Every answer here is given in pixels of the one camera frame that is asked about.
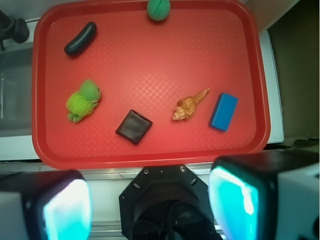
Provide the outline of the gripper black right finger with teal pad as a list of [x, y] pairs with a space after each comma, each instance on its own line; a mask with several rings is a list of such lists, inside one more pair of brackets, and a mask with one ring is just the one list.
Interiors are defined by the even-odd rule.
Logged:
[[320, 156], [267, 150], [220, 156], [208, 180], [210, 207], [229, 240], [317, 240]]

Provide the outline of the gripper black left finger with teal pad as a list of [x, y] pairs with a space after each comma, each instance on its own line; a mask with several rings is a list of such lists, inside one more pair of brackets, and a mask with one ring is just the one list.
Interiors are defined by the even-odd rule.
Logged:
[[87, 240], [91, 187], [77, 170], [0, 175], [2, 240]]

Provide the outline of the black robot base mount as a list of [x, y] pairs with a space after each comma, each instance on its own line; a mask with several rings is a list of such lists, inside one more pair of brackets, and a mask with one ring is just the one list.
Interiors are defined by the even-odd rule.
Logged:
[[129, 240], [220, 240], [209, 187], [184, 165], [144, 167], [119, 195]]

